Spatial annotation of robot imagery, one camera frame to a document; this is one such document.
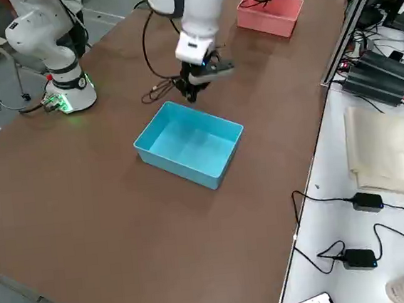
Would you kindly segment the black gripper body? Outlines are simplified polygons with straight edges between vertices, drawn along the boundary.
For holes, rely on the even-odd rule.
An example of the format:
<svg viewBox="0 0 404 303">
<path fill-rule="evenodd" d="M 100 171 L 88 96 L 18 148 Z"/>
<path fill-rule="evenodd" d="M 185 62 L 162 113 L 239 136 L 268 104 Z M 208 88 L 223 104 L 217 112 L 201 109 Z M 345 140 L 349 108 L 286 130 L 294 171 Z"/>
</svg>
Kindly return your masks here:
<svg viewBox="0 0 404 303">
<path fill-rule="evenodd" d="M 191 86 L 208 86 L 209 83 L 219 78 L 216 69 L 221 61 L 218 50 L 208 51 L 201 64 L 186 63 L 183 61 L 180 75 Z"/>
</svg>

